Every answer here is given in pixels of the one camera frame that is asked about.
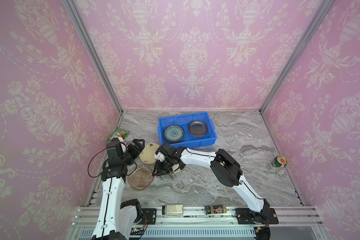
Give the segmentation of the brown tinted glass plate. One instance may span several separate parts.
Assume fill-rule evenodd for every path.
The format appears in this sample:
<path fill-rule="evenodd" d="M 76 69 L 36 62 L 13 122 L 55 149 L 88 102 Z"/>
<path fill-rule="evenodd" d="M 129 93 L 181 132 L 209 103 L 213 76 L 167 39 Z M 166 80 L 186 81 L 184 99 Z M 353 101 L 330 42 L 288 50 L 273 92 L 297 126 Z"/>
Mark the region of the brown tinted glass plate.
<path fill-rule="evenodd" d="M 127 177 L 130 187 L 135 191 L 146 189 L 154 180 L 153 170 L 147 165 L 138 166 L 137 170 Z"/>

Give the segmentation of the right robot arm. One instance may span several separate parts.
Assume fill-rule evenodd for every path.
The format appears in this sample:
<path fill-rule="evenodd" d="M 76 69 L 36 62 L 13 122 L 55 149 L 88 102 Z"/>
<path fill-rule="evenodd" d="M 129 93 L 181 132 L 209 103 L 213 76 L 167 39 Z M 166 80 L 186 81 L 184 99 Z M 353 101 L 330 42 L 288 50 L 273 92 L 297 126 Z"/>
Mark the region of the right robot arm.
<path fill-rule="evenodd" d="M 174 148 L 164 142 L 154 153 L 156 159 L 153 176 L 173 173 L 173 166 L 182 170 L 186 165 L 195 165 L 210 169 L 218 181 L 226 187 L 233 188 L 247 203 L 255 218 L 267 222 L 270 204 L 261 197 L 245 178 L 241 165 L 225 150 L 202 152 L 186 147 Z"/>

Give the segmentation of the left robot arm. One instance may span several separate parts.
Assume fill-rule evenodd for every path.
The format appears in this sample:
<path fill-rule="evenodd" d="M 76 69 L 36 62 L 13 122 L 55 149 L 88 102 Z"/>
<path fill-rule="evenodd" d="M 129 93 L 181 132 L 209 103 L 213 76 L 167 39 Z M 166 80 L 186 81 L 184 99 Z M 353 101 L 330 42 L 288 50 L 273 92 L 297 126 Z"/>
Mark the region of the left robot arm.
<path fill-rule="evenodd" d="M 100 174 L 103 188 L 100 212 L 92 240 L 128 240 L 134 223 L 143 217 L 140 202 L 132 199 L 122 202 L 128 166 L 145 148 L 145 140 L 134 139 L 125 145 L 122 138 L 113 138 L 106 144 L 107 163 Z"/>

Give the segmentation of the blue patterned ceramic plate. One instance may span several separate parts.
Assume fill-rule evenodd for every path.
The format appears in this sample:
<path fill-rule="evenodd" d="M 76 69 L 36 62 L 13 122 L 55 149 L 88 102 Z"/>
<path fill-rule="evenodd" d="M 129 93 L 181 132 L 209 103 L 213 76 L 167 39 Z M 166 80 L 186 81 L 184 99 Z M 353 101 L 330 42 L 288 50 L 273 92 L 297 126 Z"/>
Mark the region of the blue patterned ceramic plate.
<path fill-rule="evenodd" d="M 169 143 L 178 143 L 185 137 L 185 130 L 179 125 L 170 125 L 164 129 L 163 137 Z"/>

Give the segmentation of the amber glass plate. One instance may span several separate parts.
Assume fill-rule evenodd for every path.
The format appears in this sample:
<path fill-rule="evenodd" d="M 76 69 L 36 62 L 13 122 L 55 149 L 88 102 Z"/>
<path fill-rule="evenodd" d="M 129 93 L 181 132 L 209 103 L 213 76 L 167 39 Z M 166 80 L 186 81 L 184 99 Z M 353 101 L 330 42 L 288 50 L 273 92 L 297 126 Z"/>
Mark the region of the amber glass plate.
<path fill-rule="evenodd" d="M 193 120 L 188 123 L 188 132 L 193 137 L 203 137 L 208 133 L 207 123 Z"/>

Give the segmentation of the white plate black accent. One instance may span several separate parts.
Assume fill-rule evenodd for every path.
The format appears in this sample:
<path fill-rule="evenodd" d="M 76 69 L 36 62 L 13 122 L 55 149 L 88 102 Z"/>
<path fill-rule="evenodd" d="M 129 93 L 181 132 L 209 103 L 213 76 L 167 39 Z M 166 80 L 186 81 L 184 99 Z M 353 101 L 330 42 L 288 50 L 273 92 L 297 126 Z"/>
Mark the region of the white plate black accent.
<path fill-rule="evenodd" d="M 170 167 L 170 173 L 180 172 L 184 167 L 185 165 L 183 163 L 174 164 Z"/>

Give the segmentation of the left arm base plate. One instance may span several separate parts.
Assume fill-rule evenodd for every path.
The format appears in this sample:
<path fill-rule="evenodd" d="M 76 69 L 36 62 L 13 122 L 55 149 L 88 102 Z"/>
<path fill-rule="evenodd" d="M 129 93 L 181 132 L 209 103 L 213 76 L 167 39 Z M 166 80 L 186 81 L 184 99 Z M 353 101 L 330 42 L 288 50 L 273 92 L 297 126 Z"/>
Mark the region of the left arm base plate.
<path fill-rule="evenodd" d="M 155 225 L 156 224 L 157 209 L 155 208 L 143 208 L 142 218 L 138 225 Z"/>

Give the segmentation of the cream round plate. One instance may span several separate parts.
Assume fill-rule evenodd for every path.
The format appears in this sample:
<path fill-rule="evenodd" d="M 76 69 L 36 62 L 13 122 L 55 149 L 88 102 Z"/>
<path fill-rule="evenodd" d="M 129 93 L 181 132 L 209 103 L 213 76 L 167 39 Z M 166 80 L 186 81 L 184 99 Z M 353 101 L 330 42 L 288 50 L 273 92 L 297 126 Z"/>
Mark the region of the cream round plate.
<path fill-rule="evenodd" d="M 159 145 L 156 143 L 146 144 L 143 151 L 140 153 L 139 158 L 145 164 L 154 164 L 156 159 L 154 157 Z"/>

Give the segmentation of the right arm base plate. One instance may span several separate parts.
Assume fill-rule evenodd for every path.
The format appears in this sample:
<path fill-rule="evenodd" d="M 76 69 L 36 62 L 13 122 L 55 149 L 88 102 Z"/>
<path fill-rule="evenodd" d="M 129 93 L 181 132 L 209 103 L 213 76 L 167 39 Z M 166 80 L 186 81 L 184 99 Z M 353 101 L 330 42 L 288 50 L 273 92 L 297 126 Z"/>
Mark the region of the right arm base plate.
<path fill-rule="evenodd" d="M 278 225 L 279 220 L 277 218 L 275 209 L 270 208 L 268 214 L 257 213 L 251 211 L 249 208 L 237 208 L 235 209 L 235 217 L 238 220 L 239 225 Z"/>

